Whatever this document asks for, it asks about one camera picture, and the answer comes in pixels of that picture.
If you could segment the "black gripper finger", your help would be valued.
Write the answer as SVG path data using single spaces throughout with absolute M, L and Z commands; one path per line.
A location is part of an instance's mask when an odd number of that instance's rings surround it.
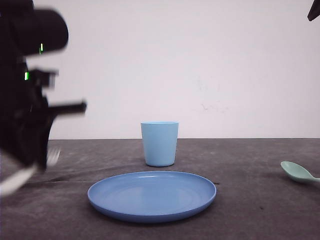
M 307 15 L 307 19 L 309 21 L 313 21 L 319 16 L 320 16 L 320 0 L 314 0 L 309 10 L 309 13 Z

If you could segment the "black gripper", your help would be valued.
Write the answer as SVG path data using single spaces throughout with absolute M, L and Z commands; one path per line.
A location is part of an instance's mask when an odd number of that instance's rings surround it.
M 25 166 L 47 168 L 48 141 L 53 120 L 59 115 L 83 114 L 87 103 L 49 106 L 43 88 L 54 86 L 56 71 L 3 68 L 0 78 L 0 147 L 14 150 Z

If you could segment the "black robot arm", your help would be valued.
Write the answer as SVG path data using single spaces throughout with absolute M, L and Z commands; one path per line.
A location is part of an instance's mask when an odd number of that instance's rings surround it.
M 23 166 L 47 168 L 48 141 L 56 117 L 84 113 L 85 102 L 49 105 L 56 71 L 29 69 L 26 57 L 62 50 L 69 40 L 63 17 L 31 0 L 0 3 L 0 148 Z

